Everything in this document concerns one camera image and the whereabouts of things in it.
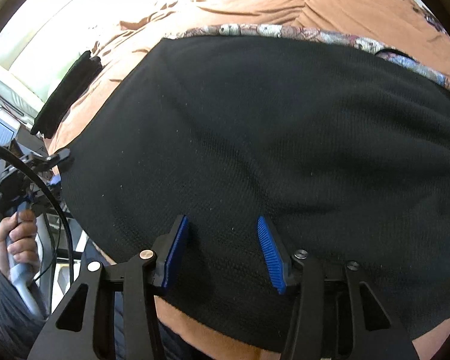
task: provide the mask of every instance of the folded black cloth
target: folded black cloth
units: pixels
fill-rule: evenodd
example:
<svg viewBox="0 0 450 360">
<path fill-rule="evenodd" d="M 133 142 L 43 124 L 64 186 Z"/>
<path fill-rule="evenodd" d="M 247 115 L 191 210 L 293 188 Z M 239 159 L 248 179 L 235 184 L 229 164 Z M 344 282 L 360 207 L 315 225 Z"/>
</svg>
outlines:
<svg viewBox="0 0 450 360">
<path fill-rule="evenodd" d="M 97 56 L 90 58 L 91 54 L 85 51 L 68 70 L 35 118 L 32 135 L 41 132 L 45 138 L 52 138 L 72 104 L 97 77 L 102 63 Z"/>
<path fill-rule="evenodd" d="M 69 146 L 73 216 L 115 261 L 190 239 L 166 300 L 280 352 L 293 300 L 257 237 L 356 260 L 412 338 L 450 317 L 450 93 L 350 47 L 259 37 L 162 40 Z"/>
</svg>

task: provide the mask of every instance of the thin black wire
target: thin black wire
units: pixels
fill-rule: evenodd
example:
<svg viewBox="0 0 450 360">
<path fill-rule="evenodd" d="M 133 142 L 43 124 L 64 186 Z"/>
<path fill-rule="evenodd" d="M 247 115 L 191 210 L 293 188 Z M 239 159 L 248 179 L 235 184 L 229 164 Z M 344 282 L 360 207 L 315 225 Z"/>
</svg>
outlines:
<svg viewBox="0 0 450 360">
<path fill-rule="evenodd" d="M 59 202 L 56 201 L 53 194 L 50 192 L 48 187 L 42 181 L 37 174 L 32 171 L 27 165 L 25 165 L 21 159 L 15 156 L 10 150 L 0 146 L 0 159 L 5 160 L 12 166 L 17 168 L 19 171 L 25 174 L 33 183 L 36 184 L 38 188 L 41 189 L 43 194 L 47 197 L 50 204 L 55 209 L 58 217 L 61 219 L 63 224 L 63 230 L 65 231 L 65 236 L 67 237 L 67 249 L 68 249 L 68 273 L 70 274 L 70 285 L 73 283 L 73 244 L 72 244 L 72 232 L 70 230 L 70 225 L 68 224 L 67 218 L 60 207 Z"/>
<path fill-rule="evenodd" d="M 62 221 L 59 219 L 59 222 L 60 222 L 60 225 L 59 225 L 59 227 L 58 227 L 58 240 L 57 240 L 57 242 L 56 242 L 56 247 L 55 247 L 55 250 L 54 250 L 54 252 L 53 252 L 52 259 L 50 260 L 50 263 L 48 264 L 47 268 L 46 268 L 44 271 L 42 271 L 42 273 L 39 274 L 39 275 L 34 279 L 35 282 L 36 282 L 38 279 L 40 279 L 40 278 L 45 274 L 45 272 L 47 272 L 47 271 L 50 269 L 50 267 L 52 266 L 52 264 L 53 264 L 54 262 L 56 263 L 56 253 L 57 253 L 57 251 L 58 251 L 58 249 L 59 249 L 60 235 L 62 234 Z"/>
</svg>

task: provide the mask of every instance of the human hand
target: human hand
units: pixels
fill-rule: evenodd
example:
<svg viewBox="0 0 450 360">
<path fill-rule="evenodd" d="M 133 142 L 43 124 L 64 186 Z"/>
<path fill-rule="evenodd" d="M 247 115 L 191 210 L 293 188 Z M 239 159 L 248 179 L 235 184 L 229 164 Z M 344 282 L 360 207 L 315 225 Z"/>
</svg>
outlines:
<svg viewBox="0 0 450 360">
<path fill-rule="evenodd" d="M 17 223 L 17 215 L 23 222 Z M 7 249 L 7 236 L 10 235 L 12 244 Z M 10 279 L 8 254 L 12 254 L 17 263 L 26 263 L 32 266 L 34 274 L 40 269 L 40 259 L 37 253 L 37 225 L 32 210 L 16 212 L 10 218 L 0 222 L 0 271 L 3 276 Z"/>
</svg>

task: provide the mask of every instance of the metal bolt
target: metal bolt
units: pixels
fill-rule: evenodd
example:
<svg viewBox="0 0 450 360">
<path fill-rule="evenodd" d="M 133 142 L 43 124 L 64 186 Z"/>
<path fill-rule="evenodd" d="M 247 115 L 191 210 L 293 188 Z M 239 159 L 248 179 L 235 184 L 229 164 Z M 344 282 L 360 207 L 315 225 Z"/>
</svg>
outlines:
<svg viewBox="0 0 450 360">
<path fill-rule="evenodd" d="M 87 268 L 90 272 L 98 271 L 100 269 L 100 263 L 98 261 L 92 261 L 88 264 Z"/>
<path fill-rule="evenodd" d="M 356 261 L 349 261 L 347 262 L 346 267 L 351 271 L 358 271 L 360 264 L 357 263 Z"/>
<path fill-rule="evenodd" d="M 153 256 L 154 256 L 154 251 L 153 250 L 142 250 L 140 252 L 140 258 L 142 260 L 151 259 Z"/>
<path fill-rule="evenodd" d="M 308 252 L 306 250 L 303 249 L 298 249 L 295 251 L 295 257 L 297 257 L 298 259 L 306 259 L 308 256 Z"/>
</svg>

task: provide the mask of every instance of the dark gray sleeve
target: dark gray sleeve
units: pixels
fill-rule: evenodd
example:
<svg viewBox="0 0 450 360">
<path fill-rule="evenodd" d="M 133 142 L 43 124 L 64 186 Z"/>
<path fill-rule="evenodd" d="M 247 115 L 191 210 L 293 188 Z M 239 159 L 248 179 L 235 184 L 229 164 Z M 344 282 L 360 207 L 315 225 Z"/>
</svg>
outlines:
<svg viewBox="0 0 450 360">
<path fill-rule="evenodd" d="M 39 295 L 38 286 L 30 286 L 33 295 Z M 29 312 L 15 287 L 0 271 L 0 339 L 13 356 L 26 359 L 47 320 L 46 308 L 40 303 L 43 318 Z"/>
</svg>

